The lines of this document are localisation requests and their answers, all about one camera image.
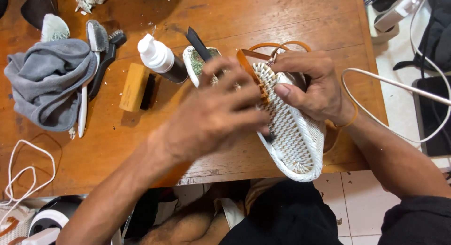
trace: gray towel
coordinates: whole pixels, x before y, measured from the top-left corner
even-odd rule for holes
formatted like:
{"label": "gray towel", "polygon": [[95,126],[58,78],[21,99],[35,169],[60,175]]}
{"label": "gray towel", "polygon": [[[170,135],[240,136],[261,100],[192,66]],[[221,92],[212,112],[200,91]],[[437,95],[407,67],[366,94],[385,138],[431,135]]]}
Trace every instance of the gray towel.
{"label": "gray towel", "polygon": [[38,42],[26,53],[8,55],[4,74],[13,86],[14,110],[39,127],[66,131],[78,115],[81,93],[97,59],[83,40]]}

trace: spray bottle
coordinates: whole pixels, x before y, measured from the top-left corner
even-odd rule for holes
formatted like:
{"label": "spray bottle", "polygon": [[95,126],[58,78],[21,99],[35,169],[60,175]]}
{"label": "spray bottle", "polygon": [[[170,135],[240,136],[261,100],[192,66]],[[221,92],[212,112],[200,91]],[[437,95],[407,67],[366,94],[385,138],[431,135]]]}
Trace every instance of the spray bottle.
{"label": "spray bottle", "polygon": [[186,66],[171,49],[147,34],[138,43],[138,51],[144,65],[169,81],[180,84],[188,78]]}

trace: white pump cap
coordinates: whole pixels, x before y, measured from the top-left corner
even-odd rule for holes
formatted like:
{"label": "white pump cap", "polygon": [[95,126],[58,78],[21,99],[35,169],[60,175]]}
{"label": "white pump cap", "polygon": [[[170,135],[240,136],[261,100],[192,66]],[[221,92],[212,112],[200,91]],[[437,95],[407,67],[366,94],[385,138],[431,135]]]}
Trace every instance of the white pump cap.
{"label": "white pump cap", "polygon": [[160,41],[147,34],[138,43],[138,51],[144,65],[156,73],[165,73],[174,65],[174,54]]}

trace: white cable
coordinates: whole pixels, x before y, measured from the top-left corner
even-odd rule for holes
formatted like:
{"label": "white cable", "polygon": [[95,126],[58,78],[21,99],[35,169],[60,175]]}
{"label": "white cable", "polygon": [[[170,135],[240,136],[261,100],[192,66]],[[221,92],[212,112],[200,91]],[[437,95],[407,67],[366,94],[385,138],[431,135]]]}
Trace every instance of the white cable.
{"label": "white cable", "polygon": [[[410,29],[409,29],[409,33],[410,33],[410,44],[412,45],[412,48],[413,48],[413,50],[414,50],[414,53],[416,52],[416,53],[418,53],[420,56],[422,56],[423,54],[418,50],[417,46],[414,44],[414,41],[412,40],[412,25],[413,25],[413,22],[414,22],[414,20],[415,20],[415,18],[416,18],[416,16],[417,16],[418,12],[419,12],[420,9],[423,7],[423,5],[424,5],[425,2],[426,2],[426,0],[422,0],[420,6],[418,6],[417,10],[415,11],[414,16],[412,17],[412,21],[410,22]],[[440,74],[440,76],[443,78],[443,80],[445,81],[445,85],[446,85],[446,87],[447,87],[447,90],[448,90],[448,98],[451,98],[451,88],[450,88],[450,84],[448,83],[448,80],[447,80],[447,78],[445,77],[445,75],[443,74],[443,72],[442,72],[442,71],[439,69],[439,67],[438,67],[437,65],[435,65],[435,63],[433,63],[429,58],[425,57],[425,60],[426,60],[428,63],[430,63],[430,64],[432,65],[432,67],[434,67],[434,69],[436,69],[437,72]],[[447,112],[447,115],[445,116],[445,119],[443,120],[442,124],[441,124],[440,126],[438,126],[437,130],[435,130],[429,137],[424,138],[424,139],[422,139],[422,140],[420,140],[420,141],[417,141],[417,140],[411,140],[411,139],[409,139],[409,138],[406,138],[406,137],[404,137],[403,135],[400,135],[400,134],[398,134],[397,132],[393,131],[391,128],[389,128],[388,126],[386,126],[386,125],[385,125],[384,123],[382,123],[381,121],[379,121],[374,115],[372,115],[367,109],[365,109],[360,103],[358,103],[358,101],[352,96],[351,92],[349,92],[349,89],[348,89],[348,87],[346,86],[346,83],[345,83],[345,74],[346,74],[346,72],[348,72],[348,71],[355,71],[355,72],[359,72],[359,73],[362,73],[362,74],[365,74],[365,75],[369,75],[369,76],[374,77],[374,78],[376,78],[376,79],[378,79],[378,80],[380,80],[380,81],[384,81],[384,82],[389,83],[389,84],[391,84],[391,85],[398,86],[398,87],[401,87],[401,88],[406,89],[406,90],[408,90],[408,91],[415,92],[415,93],[417,93],[417,94],[419,94],[419,95],[421,95],[421,96],[424,96],[424,97],[426,97],[426,98],[433,99],[433,100],[438,101],[438,102],[440,102],[440,103],[446,104],[446,105],[448,105],[448,112]],[[402,84],[402,83],[399,83],[399,82],[396,82],[396,81],[393,81],[393,80],[390,80],[390,79],[386,79],[386,78],[384,78],[384,77],[381,77],[381,76],[379,76],[379,75],[370,73],[370,72],[368,72],[368,71],[364,71],[364,70],[360,70],[360,69],[355,69],[355,68],[345,69],[345,70],[343,71],[343,73],[341,74],[341,81],[343,82],[343,86],[344,86],[346,92],[348,93],[349,97],[350,97],[350,98],[351,98],[351,99],[352,99],[352,100],[353,100],[353,101],[354,101],[354,102],[355,102],[355,103],[356,103],[356,104],[357,104],[357,105],[358,105],[365,113],[367,113],[371,118],[373,118],[373,119],[374,119],[376,122],[378,122],[380,125],[386,127],[387,129],[389,129],[389,130],[392,131],[393,133],[395,133],[395,134],[397,134],[398,136],[400,136],[400,137],[402,137],[402,138],[404,138],[404,139],[406,139],[406,140],[409,140],[409,141],[411,141],[411,142],[415,142],[415,143],[423,143],[423,142],[426,142],[427,140],[431,139],[432,137],[434,137],[435,135],[437,135],[438,132],[440,132],[440,130],[443,128],[443,126],[445,126],[445,124],[447,123],[447,121],[448,121],[448,119],[449,119],[449,117],[450,117],[450,113],[451,113],[451,101],[450,101],[450,99],[445,99],[445,98],[439,97],[439,96],[437,96],[437,95],[434,95],[434,94],[432,94],[432,93],[429,93],[429,92],[426,92],[426,91],[422,91],[422,90],[416,89],[416,88],[411,87],[411,86],[404,85],[404,84]]]}
{"label": "white cable", "polygon": [[[25,143],[25,144],[28,144],[29,146],[31,146],[31,147],[33,147],[33,148],[35,148],[36,150],[40,150],[40,151],[42,151],[43,153],[45,153],[45,154],[47,154],[50,158],[51,158],[51,160],[52,160],[52,165],[53,165],[53,176],[52,176],[52,178],[50,178],[47,182],[45,182],[44,184],[42,184],[41,186],[39,186],[39,187],[37,187],[35,190],[33,190],[33,191],[31,191],[33,188],[34,188],[34,186],[36,185],[36,169],[33,167],[33,166],[28,166],[28,167],[25,167],[24,169],[22,169],[15,177],[14,177],[14,179],[11,179],[11,176],[12,176],[12,174],[11,174],[11,166],[12,166],[12,164],[13,164],[13,159],[14,159],[14,153],[16,152],[16,149],[17,149],[17,146],[21,143],[21,142],[23,142],[23,143]],[[19,177],[20,177],[20,175],[22,174],[22,173],[24,173],[26,170],[28,170],[28,169],[31,169],[32,171],[33,171],[33,184],[31,185],[31,187],[30,187],[30,189],[21,197],[21,198],[19,198],[19,199],[16,199],[16,198],[14,198],[14,194],[13,194],[13,183],[14,183],[14,181],[16,180],[16,179],[18,179]],[[30,196],[31,194],[33,194],[33,193],[35,193],[37,190],[40,190],[40,189],[42,189],[44,186],[46,186],[47,184],[49,184],[51,181],[53,181],[53,179],[55,178],[55,175],[56,175],[56,166],[55,166],[55,160],[53,159],[53,156],[48,152],[48,151],[46,151],[46,150],[44,150],[44,149],[41,149],[41,148],[39,148],[39,147],[37,147],[36,145],[34,145],[34,144],[32,144],[32,143],[30,143],[30,142],[28,142],[28,141],[26,141],[26,140],[19,140],[18,142],[17,142],[17,144],[16,144],[16,146],[14,146],[14,149],[13,149],[13,152],[11,153],[11,158],[9,159],[9,167],[8,167],[8,185],[6,186],[6,188],[5,188],[5,192],[6,192],[6,195],[9,197],[9,201],[8,202],[6,202],[6,203],[0,203],[0,206],[6,206],[6,205],[9,205],[11,202],[16,202],[15,204],[14,204],[14,206],[13,207],[11,207],[9,210],[8,210],[8,212],[3,216],[3,218],[1,219],[1,221],[0,221],[0,225],[3,223],[3,220],[5,220],[5,218],[8,216],[8,214],[9,213],[11,213],[11,211],[13,211],[14,210],[14,208],[22,201],[22,200],[24,200],[25,198],[27,198],[28,196]]]}

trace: orange rubber band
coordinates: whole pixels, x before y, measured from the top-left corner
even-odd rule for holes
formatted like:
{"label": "orange rubber band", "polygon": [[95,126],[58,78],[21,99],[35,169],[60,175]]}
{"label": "orange rubber band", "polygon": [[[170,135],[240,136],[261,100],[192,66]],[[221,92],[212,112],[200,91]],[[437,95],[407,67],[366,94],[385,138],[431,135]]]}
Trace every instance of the orange rubber band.
{"label": "orange rubber band", "polygon": [[351,119],[350,122],[348,122],[346,125],[343,125],[343,126],[337,126],[337,125],[335,125],[335,123],[334,123],[335,127],[337,127],[337,128],[348,127],[349,125],[351,125],[351,124],[357,119],[357,115],[358,115],[358,107],[357,107],[357,104],[356,104],[355,102],[352,102],[352,104],[354,105],[354,109],[355,109],[354,117]]}

